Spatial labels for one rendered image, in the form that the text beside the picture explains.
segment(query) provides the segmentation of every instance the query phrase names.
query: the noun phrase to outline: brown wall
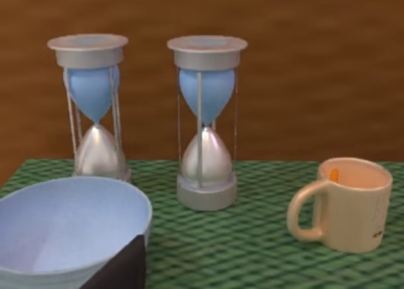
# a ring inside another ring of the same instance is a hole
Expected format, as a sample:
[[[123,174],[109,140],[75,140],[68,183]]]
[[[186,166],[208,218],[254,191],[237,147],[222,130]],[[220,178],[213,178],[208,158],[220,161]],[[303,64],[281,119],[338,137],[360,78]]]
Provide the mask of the brown wall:
[[[242,37],[239,158],[404,159],[404,0],[0,0],[0,177],[25,159],[70,157],[52,37],[127,36],[121,65],[124,151],[176,158],[181,35]],[[231,103],[218,120],[232,147]],[[194,132],[186,109],[184,137]]]

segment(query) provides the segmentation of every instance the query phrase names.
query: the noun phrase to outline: hourglass top cap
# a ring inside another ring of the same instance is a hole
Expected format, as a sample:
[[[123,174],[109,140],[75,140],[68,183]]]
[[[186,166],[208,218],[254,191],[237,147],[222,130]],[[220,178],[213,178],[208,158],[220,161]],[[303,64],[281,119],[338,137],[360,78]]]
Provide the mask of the hourglass top cap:
[[[58,65],[64,68],[95,69],[119,64],[126,37],[110,34],[68,35],[48,41],[56,51]]]
[[[236,68],[240,64],[240,52],[247,46],[241,38],[223,35],[190,35],[167,42],[167,47],[174,51],[175,65],[195,71]]]

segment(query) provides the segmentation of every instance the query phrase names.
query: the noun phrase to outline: bowl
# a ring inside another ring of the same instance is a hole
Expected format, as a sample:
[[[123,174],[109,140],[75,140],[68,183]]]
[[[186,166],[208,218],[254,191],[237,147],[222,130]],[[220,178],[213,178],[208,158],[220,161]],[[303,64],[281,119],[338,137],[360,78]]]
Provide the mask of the bowl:
[[[152,206],[105,177],[41,182],[0,199],[0,288],[77,289],[137,235]]]

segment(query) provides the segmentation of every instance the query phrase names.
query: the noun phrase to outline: table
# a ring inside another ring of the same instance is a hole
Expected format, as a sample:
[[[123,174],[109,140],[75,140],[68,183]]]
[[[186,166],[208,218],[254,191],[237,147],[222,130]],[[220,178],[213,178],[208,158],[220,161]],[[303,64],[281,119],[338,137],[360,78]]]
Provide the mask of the table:
[[[395,178],[381,246],[362,255],[302,243],[286,229],[294,192],[319,162],[239,161],[237,202],[198,213],[175,198],[177,161],[130,161],[133,183],[153,204],[147,289],[404,288],[404,163],[382,162]],[[43,180],[69,177],[71,160],[27,160],[0,197]],[[309,225],[311,206],[302,212]]]

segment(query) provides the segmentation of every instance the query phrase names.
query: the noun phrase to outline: black object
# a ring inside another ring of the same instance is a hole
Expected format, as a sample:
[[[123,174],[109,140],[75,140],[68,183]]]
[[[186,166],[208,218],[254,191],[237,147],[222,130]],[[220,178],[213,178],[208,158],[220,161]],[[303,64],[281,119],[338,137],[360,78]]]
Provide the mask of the black object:
[[[145,238],[138,235],[80,289],[145,289],[145,283]]]

